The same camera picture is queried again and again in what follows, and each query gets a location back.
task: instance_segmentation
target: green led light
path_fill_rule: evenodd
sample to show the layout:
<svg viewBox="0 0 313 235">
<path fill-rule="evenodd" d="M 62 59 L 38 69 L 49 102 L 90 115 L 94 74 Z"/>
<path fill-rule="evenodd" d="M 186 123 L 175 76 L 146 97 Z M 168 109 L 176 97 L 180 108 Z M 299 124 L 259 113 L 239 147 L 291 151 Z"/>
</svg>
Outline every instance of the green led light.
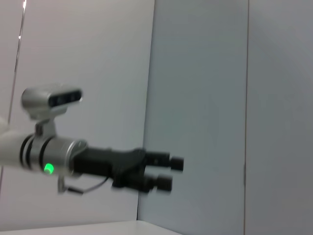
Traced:
<svg viewBox="0 0 313 235">
<path fill-rule="evenodd" d="M 51 175 L 51 174 L 53 173 L 53 171 L 54 171 L 53 165 L 50 164 L 50 163 L 47 163 L 47 164 L 45 165 L 44 171 L 45 171 L 46 173 L 48 173 L 49 175 Z"/>
</svg>

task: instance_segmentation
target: cable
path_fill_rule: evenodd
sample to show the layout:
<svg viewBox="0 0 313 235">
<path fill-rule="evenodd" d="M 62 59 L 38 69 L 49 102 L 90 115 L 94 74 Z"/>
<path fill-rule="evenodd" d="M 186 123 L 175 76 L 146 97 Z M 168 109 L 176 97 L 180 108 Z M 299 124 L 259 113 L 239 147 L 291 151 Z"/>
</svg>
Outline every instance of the cable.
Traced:
<svg viewBox="0 0 313 235">
<path fill-rule="evenodd" d="M 102 182 L 98 183 L 97 185 L 92 186 L 92 187 L 90 187 L 90 188 L 88 188 L 88 189 L 80 189 L 80 188 L 75 188 L 75 187 L 68 187 L 68 188 L 67 188 L 67 191 L 68 191 L 68 192 L 78 193 L 78 194 L 81 194 L 81 195 L 82 195 L 82 194 L 84 194 L 84 193 L 88 193 L 88 192 L 94 191 L 94 190 L 96 190 L 97 188 L 101 187 L 108 179 L 109 179 L 109 178 L 107 177 L 107 178 L 105 178 L 104 181 L 102 181 Z"/>
</svg>

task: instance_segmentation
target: white wall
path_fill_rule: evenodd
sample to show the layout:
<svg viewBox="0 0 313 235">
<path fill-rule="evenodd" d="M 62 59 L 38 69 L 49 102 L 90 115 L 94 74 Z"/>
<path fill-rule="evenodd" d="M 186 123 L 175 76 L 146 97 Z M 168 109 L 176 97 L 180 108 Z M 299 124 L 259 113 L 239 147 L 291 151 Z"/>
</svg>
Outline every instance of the white wall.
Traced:
<svg viewBox="0 0 313 235">
<path fill-rule="evenodd" d="M 8 119 L 23 0 L 1 0 L 0 7 L 0 117 Z"/>
<path fill-rule="evenodd" d="M 85 96 L 56 119 L 60 135 L 99 147 L 142 146 L 153 9 L 153 0 L 27 1 L 12 127 L 33 132 L 20 107 L 25 88 L 63 82 Z M 136 220 L 137 199 L 110 184 L 82 197 L 61 196 L 56 177 L 5 168 L 0 230 Z"/>
<path fill-rule="evenodd" d="M 140 220 L 243 234 L 247 7 L 156 0 L 144 146 L 184 157 L 185 170 L 171 196 L 140 196 Z"/>
<path fill-rule="evenodd" d="M 313 231 L 312 11 L 250 0 L 246 235 Z"/>
</svg>

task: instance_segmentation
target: white table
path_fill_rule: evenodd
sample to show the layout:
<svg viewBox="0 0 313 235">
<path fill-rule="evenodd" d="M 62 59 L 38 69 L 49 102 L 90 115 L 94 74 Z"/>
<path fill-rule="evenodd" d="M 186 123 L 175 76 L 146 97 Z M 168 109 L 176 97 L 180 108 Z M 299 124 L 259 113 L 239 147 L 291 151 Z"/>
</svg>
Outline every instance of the white table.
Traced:
<svg viewBox="0 0 313 235">
<path fill-rule="evenodd" d="M 179 235 L 143 221 L 0 232 L 0 235 Z"/>
</svg>

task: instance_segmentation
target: black stripe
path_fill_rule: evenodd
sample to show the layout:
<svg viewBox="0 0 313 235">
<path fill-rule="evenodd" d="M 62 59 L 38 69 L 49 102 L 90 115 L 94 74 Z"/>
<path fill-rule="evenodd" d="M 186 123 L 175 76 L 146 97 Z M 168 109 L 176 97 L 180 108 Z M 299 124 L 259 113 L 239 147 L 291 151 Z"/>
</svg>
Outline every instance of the black stripe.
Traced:
<svg viewBox="0 0 313 235">
<path fill-rule="evenodd" d="M 24 148 L 26 146 L 27 141 L 29 141 L 29 139 L 32 137 L 33 135 L 29 135 L 25 138 L 25 140 L 23 141 L 22 145 L 21 145 L 21 150 L 20 150 L 20 163 L 21 165 L 24 167 L 24 163 L 23 163 L 23 152 L 24 152 Z"/>
<path fill-rule="evenodd" d="M 39 166 L 41 168 L 42 171 L 44 171 L 44 153 L 45 153 L 45 148 L 47 147 L 48 143 L 50 140 L 52 140 L 54 137 L 50 137 L 49 139 L 47 139 L 43 146 L 41 147 L 40 150 L 40 154 L 39 154 Z"/>
<path fill-rule="evenodd" d="M 30 151 L 31 151 L 31 148 L 33 146 L 33 141 L 34 139 L 32 139 L 27 147 L 27 150 L 26 150 L 26 163 L 28 165 L 28 168 L 31 170 L 31 165 L 30 165 Z"/>
</svg>

